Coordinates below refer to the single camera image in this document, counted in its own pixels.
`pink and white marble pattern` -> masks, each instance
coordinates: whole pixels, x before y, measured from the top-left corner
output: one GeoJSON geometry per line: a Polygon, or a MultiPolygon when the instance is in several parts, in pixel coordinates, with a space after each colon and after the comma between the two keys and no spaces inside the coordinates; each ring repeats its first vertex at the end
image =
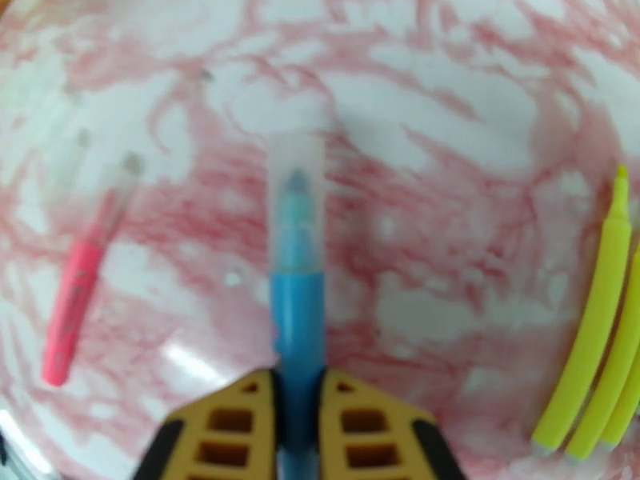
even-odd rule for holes
{"type": "Polygon", "coordinates": [[[16,0],[0,70],[0,395],[66,475],[126,478],[168,410],[274,362],[265,146],[302,130],[328,139],[331,364],[433,411],[471,480],[640,478],[635,428],[578,466],[529,447],[616,164],[640,191],[635,0],[16,0]],[[76,210],[129,150],[144,182],[53,390],[76,210]]]}

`clear highlighter cap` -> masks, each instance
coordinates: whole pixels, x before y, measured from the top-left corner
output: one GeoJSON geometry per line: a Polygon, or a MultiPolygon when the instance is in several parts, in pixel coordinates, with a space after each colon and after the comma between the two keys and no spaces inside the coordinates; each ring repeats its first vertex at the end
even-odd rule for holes
{"type": "Polygon", "coordinates": [[[272,272],[324,267],[325,144],[313,134],[272,137],[267,161],[272,272]]]}

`pink highlighter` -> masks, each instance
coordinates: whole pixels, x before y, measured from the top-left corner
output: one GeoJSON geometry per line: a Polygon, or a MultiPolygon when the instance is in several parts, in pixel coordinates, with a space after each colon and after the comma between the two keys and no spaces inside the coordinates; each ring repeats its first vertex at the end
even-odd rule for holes
{"type": "Polygon", "coordinates": [[[69,377],[82,321],[93,294],[106,248],[133,195],[141,160],[129,154],[118,168],[115,184],[101,200],[93,221],[71,247],[51,317],[42,363],[42,380],[60,387],[69,377]]]}

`highlighter barrel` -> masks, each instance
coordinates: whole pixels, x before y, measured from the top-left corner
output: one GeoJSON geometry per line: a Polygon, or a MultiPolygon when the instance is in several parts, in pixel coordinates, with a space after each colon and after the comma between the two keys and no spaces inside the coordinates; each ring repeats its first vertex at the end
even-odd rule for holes
{"type": "MultiPolygon", "coordinates": [[[[621,397],[627,376],[640,342],[640,252],[636,250],[622,307],[620,323],[615,340],[606,361],[598,386],[591,396],[574,436],[566,448],[572,460],[585,460],[591,454],[600,435],[612,417],[621,397]]],[[[635,407],[627,408],[625,416],[631,419],[635,407]]]]}
{"type": "Polygon", "coordinates": [[[634,332],[638,332],[637,327],[640,326],[640,247],[636,250],[631,267],[622,315],[624,316],[625,313],[629,314],[630,330],[628,333],[630,336],[624,338],[622,329],[620,329],[618,335],[621,335],[621,340],[628,340],[630,346],[631,341],[634,338],[636,339],[633,350],[630,348],[624,349],[626,353],[632,353],[634,358],[629,373],[626,376],[622,392],[616,397],[615,408],[609,416],[606,427],[600,437],[601,443],[608,450],[612,450],[620,443],[626,429],[636,414],[638,402],[640,402],[640,339],[637,339],[637,336],[634,335],[634,332]]]}

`blue highlighter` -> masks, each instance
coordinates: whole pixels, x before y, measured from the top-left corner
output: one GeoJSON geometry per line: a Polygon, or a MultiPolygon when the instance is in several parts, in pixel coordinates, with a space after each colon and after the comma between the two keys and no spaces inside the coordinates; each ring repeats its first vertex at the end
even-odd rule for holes
{"type": "Polygon", "coordinates": [[[269,153],[270,305],[282,396],[281,480],[318,477],[318,384],[326,367],[324,142],[273,139],[269,153]]]}

